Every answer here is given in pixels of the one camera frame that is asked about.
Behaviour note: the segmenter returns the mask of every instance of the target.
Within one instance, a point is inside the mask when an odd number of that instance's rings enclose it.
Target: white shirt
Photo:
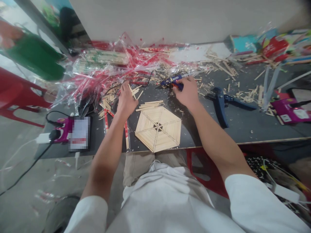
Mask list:
[[[121,211],[106,230],[108,206],[99,196],[82,199],[69,232],[310,232],[310,228],[258,179],[229,176],[225,187],[232,219],[214,209],[205,187],[187,168],[155,160],[123,192]]]

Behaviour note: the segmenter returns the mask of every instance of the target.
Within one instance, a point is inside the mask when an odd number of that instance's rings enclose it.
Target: hand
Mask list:
[[[190,112],[200,104],[198,96],[198,86],[193,76],[182,78],[177,80],[177,83],[182,83],[184,88],[182,91],[179,91],[177,87],[173,87],[173,91],[176,95],[176,98],[184,106],[186,106]]]
[[[131,90],[129,88],[129,81],[124,82],[120,90],[121,94],[119,96],[119,103],[116,114],[118,113],[122,118],[127,120],[137,107],[138,100],[135,100],[132,96]]]

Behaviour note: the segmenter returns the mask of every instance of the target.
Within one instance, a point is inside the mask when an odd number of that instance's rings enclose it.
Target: blue glue gun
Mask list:
[[[166,88],[166,87],[177,87],[180,91],[182,91],[182,89],[184,88],[184,85],[182,83],[177,83],[176,81],[179,80],[179,79],[182,79],[182,76],[181,75],[177,75],[173,78],[169,78],[167,80],[164,80],[161,82],[161,86],[163,88]]]

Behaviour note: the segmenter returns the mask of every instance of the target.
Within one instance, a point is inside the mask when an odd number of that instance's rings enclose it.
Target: phone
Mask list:
[[[91,117],[74,117],[71,136],[69,138],[69,151],[89,151],[91,143]]]

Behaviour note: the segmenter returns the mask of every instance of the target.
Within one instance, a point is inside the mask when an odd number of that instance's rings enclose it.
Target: pink device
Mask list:
[[[60,118],[57,120],[58,123],[62,123],[62,127],[56,127],[56,130],[59,130],[61,132],[61,136],[54,141],[54,143],[62,143],[62,142],[68,142],[70,135],[72,133],[72,127],[74,124],[74,118],[73,117],[67,117],[67,118]]]
[[[294,98],[274,101],[271,105],[276,110],[284,124],[295,124],[299,122],[311,121],[311,112],[301,107],[292,107],[291,104],[297,103]]]

